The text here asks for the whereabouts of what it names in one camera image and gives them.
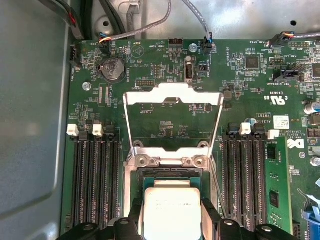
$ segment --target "black cable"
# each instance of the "black cable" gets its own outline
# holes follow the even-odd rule
[[[106,3],[109,5],[109,8],[111,9],[112,13],[113,13],[113,16],[116,20],[116,22],[118,23],[119,25],[119,28],[120,28],[120,31],[122,34],[125,34],[126,33],[126,29],[125,29],[125,26],[117,12],[117,10],[114,8],[114,6],[110,3],[110,0],[105,0]]]
[[[62,18],[65,23],[67,23],[69,26],[71,26],[70,17],[68,16],[68,12],[66,9],[61,8],[59,5],[57,5],[56,2],[52,0],[38,0],[40,3],[45,5],[48,9],[56,13],[60,18]]]
[[[93,0],[82,0],[81,1],[81,25],[84,32],[84,37],[87,40],[93,39],[92,34],[92,9]]]
[[[119,25],[117,23],[117,20],[115,19],[115,16],[113,15],[111,9],[109,8],[109,5],[107,4],[106,0],[99,0],[106,16],[109,18],[109,21],[112,25],[113,31],[114,31],[114,35],[118,35],[121,34],[121,30],[119,28]]]
[[[106,16],[109,18],[109,21],[113,27],[114,35],[120,35],[126,33],[125,26],[121,21],[120,16],[118,15],[115,8],[109,2],[109,0],[99,0]]]
[[[77,40],[84,40],[84,34],[80,26],[80,20],[75,10],[63,0],[38,0],[51,11],[59,15],[70,27],[73,36]]]

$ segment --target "capacitor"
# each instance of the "capacitor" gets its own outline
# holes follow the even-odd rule
[[[254,126],[257,123],[257,120],[255,118],[247,118],[244,122],[250,123],[251,126]]]
[[[120,83],[127,74],[124,61],[117,57],[111,57],[98,65],[98,72],[110,84]]]
[[[315,113],[320,112],[320,103],[319,102],[313,102],[305,105],[304,107],[305,114],[311,115]]]

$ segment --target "screw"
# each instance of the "screw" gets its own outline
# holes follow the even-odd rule
[[[190,51],[191,53],[196,53],[196,52],[198,51],[198,45],[195,44],[195,43],[191,43],[191,44],[189,45],[189,51]]]
[[[204,163],[204,159],[202,157],[198,156],[194,159],[194,162],[196,165],[201,166]]]
[[[261,229],[262,229],[263,231],[267,232],[267,233],[272,232],[272,229],[271,229],[271,227],[269,227],[269,226],[262,226]]]
[[[224,220],[224,224],[227,224],[228,226],[232,226],[234,222],[227,219],[227,220]]]
[[[91,89],[92,85],[90,82],[84,82],[82,84],[82,89],[85,90],[85,91],[89,91]]]
[[[86,226],[84,226],[84,228],[83,228],[84,231],[90,231],[90,230],[92,230],[92,229],[94,229],[94,227],[91,226],[91,225],[86,225]]]
[[[310,160],[310,164],[314,167],[319,167],[320,166],[320,157],[314,156]]]
[[[148,162],[148,159],[145,156],[138,156],[137,158],[137,165],[138,166],[144,166]]]
[[[128,224],[129,222],[127,221],[127,220],[122,220],[121,222],[120,222],[120,224],[123,224],[123,225],[125,225],[125,224]]]

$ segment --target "white label sticker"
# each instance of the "white label sticker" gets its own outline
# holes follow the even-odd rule
[[[290,129],[289,116],[273,116],[274,129]]]

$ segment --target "blue connector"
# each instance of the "blue connector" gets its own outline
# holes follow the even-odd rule
[[[320,210],[317,206],[313,206],[313,211],[303,212],[303,218],[309,223],[309,239],[320,239]]]

